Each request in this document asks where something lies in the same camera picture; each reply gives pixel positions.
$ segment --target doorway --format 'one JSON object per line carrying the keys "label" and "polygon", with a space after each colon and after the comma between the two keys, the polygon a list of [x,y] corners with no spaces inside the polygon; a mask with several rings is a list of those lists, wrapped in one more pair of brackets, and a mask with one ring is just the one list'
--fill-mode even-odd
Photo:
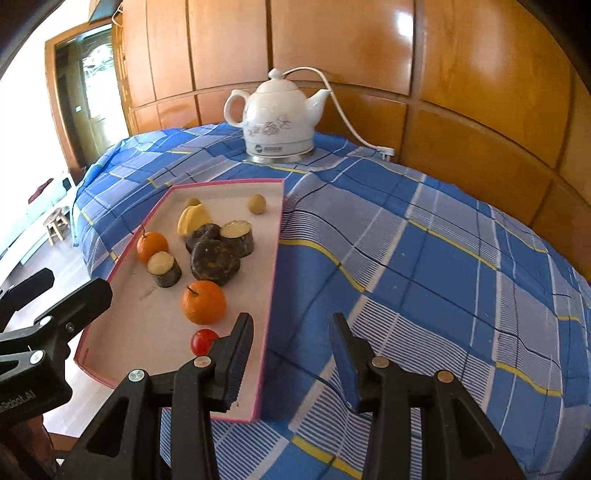
{"label": "doorway", "polygon": [[57,98],[79,166],[90,165],[129,136],[119,95],[112,25],[80,33],[55,47]]}

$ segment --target toy food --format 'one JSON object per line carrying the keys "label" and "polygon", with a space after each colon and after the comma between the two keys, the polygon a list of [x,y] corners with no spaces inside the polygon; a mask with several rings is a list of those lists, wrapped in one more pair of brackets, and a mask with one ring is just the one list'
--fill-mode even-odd
{"label": "toy food", "polygon": [[197,230],[191,232],[185,240],[185,248],[187,252],[193,252],[193,248],[201,240],[219,240],[220,226],[215,223],[206,223],[200,226]]}
{"label": "toy food", "polygon": [[168,252],[168,242],[160,232],[143,232],[135,244],[138,259],[147,264],[152,255],[157,252]]}
{"label": "toy food", "polygon": [[185,317],[193,323],[210,325],[226,313],[226,297],[214,282],[199,280],[185,289],[181,307]]}
{"label": "toy food", "polygon": [[183,210],[188,207],[193,207],[193,206],[197,206],[197,205],[201,205],[201,200],[199,200],[198,198],[195,198],[195,197],[191,197],[185,202],[185,206],[183,207]]}
{"label": "toy food", "polygon": [[162,288],[169,288],[179,281],[183,272],[175,258],[168,252],[157,252],[148,261],[148,272]]}
{"label": "toy food", "polygon": [[221,240],[201,240],[191,252],[191,273],[223,286],[240,270],[240,259]]}
{"label": "toy food", "polygon": [[267,201],[265,200],[265,197],[263,197],[263,195],[261,195],[260,193],[255,193],[252,197],[248,199],[246,208],[248,208],[248,210],[250,210],[251,213],[254,213],[255,215],[260,215],[262,213],[265,213],[265,210],[267,209]]}
{"label": "toy food", "polygon": [[193,205],[183,210],[183,213],[178,219],[177,233],[180,236],[187,236],[205,223],[211,222],[212,217],[209,215],[204,204]]}
{"label": "toy food", "polygon": [[250,255],[255,249],[252,225],[246,220],[233,220],[226,223],[220,230],[220,237],[238,258]]}
{"label": "toy food", "polygon": [[191,351],[195,356],[207,355],[219,335],[209,328],[202,328],[191,337]]}

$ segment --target teapot spout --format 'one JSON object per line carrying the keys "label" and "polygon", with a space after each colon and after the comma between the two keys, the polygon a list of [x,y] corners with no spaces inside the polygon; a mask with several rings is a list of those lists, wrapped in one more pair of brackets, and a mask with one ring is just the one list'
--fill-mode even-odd
{"label": "teapot spout", "polygon": [[306,100],[306,112],[308,121],[316,126],[320,122],[322,112],[324,112],[324,103],[330,95],[330,90],[322,89],[318,90],[314,95]]}

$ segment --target wooden stool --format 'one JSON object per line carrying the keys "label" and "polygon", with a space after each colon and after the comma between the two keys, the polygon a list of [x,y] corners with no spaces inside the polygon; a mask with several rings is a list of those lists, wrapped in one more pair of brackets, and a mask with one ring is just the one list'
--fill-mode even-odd
{"label": "wooden stool", "polygon": [[60,240],[63,240],[64,237],[60,231],[60,225],[64,225],[67,227],[70,224],[68,218],[64,215],[61,211],[61,208],[56,208],[50,215],[45,219],[43,222],[43,226],[47,228],[47,238],[49,239],[49,243],[53,246],[53,235],[57,235]]}

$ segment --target teapot base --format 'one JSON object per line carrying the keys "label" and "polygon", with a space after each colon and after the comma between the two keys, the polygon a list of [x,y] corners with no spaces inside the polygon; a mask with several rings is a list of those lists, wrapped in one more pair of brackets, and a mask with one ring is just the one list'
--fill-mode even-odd
{"label": "teapot base", "polygon": [[314,147],[307,152],[297,153],[293,155],[286,155],[284,157],[263,157],[261,155],[249,154],[247,161],[260,164],[273,164],[273,163],[298,163],[312,156],[314,153]]}

